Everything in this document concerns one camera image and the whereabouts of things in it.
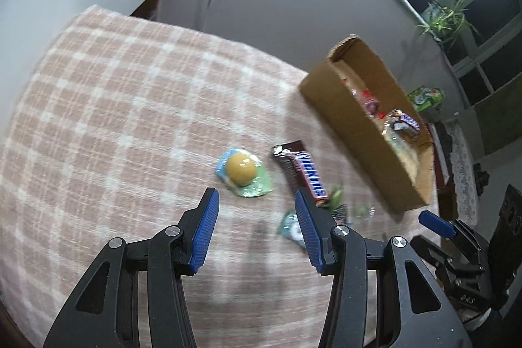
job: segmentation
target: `candy wrapper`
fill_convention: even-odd
[[[237,185],[226,173],[226,162],[232,155],[236,153],[249,156],[250,159],[254,161],[254,164],[256,166],[256,176],[254,177],[252,182],[247,186]],[[221,180],[223,180],[223,183],[225,183],[225,185],[232,192],[234,192],[236,195],[240,197],[260,197],[272,191],[272,183],[270,181],[270,176],[268,175],[268,172],[266,171],[266,168],[261,162],[261,160],[257,156],[243,149],[231,149],[225,152],[221,159],[218,161],[218,165],[216,167],[216,174]]]
[[[406,134],[413,140],[417,138],[421,131],[419,123],[400,109],[394,109],[385,117],[386,124],[390,124],[391,128],[396,132]]]
[[[289,211],[283,217],[281,225],[279,226],[279,233],[297,243],[300,247],[304,248],[303,234],[301,233],[301,227],[299,227],[299,221],[294,211]]]
[[[331,216],[337,224],[344,224],[346,226],[351,225],[348,219],[348,207],[345,204],[340,205],[335,210],[331,211]]]
[[[283,169],[294,194],[302,188],[308,191],[317,206],[328,203],[330,200],[328,192],[303,141],[276,145],[272,148],[272,155]]]
[[[370,117],[374,117],[378,113],[380,102],[370,93],[369,90],[362,92],[362,100],[359,100],[359,102],[361,102],[366,114]]]

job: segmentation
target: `potted plant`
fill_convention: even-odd
[[[464,28],[470,28],[479,35],[475,26],[464,15],[467,11],[464,3],[465,0],[453,0],[450,5],[446,5],[442,0],[430,0],[430,5],[423,13],[426,24],[419,24],[417,27],[424,29],[422,34],[434,34],[442,44],[451,42],[450,48]]]

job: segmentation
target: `candy bar wrapper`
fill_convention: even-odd
[[[420,133],[420,125],[408,114],[400,109],[394,109],[385,118],[385,124],[390,124],[391,128],[400,134],[406,134],[415,140]]]
[[[368,89],[363,91],[360,89],[357,90],[352,87],[353,82],[348,79],[343,79],[343,83],[349,88],[349,90],[351,90],[353,97],[359,102],[359,104],[361,104],[361,107],[364,109],[367,116],[373,118],[378,115],[380,102]]]
[[[276,145],[272,153],[283,169],[294,194],[298,189],[303,188],[317,206],[327,204],[330,197],[317,173],[312,156],[305,149],[302,141]]]

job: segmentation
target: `table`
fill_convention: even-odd
[[[418,210],[400,215],[383,207],[349,152],[301,98],[304,75],[216,36],[96,6],[79,15],[38,65],[0,165],[0,290],[31,342],[42,345],[110,238],[150,238],[215,186],[220,213],[207,259],[184,280],[198,346],[317,346],[331,278],[319,276],[306,253],[277,234],[293,198],[270,157],[276,143],[303,139],[326,186],[343,186],[349,211],[371,208],[369,218],[354,221],[363,236],[430,236]],[[244,199],[225,189],[214,166],[231,147],[265,162],[272,193]],[[367,340],[375,328],[370,281]]]

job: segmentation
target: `blue gripper pad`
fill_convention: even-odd
[[[419,214],[419,223],[443,238],[453,238],[457,235],[451,223],[448,223],[446,220],[428,210],[422,211]]]
[[[312,221],[301,191],[296,192],[296,214],[301,233],[303,234],[304,244],[310,257],[310,263],[317,269],[318,273],[323,273],[325,261],[322,256],[321,237]]]
[[[213,190],[208,202],[200,205],[198,208],[204,207],[204,212],[199,221],[199,225],[192,238],[192,256],[189,261],[189,268],[195,274],[205,262],[207,256],[210,238],[216,225],[216,219],[219,213],[219,193]]]

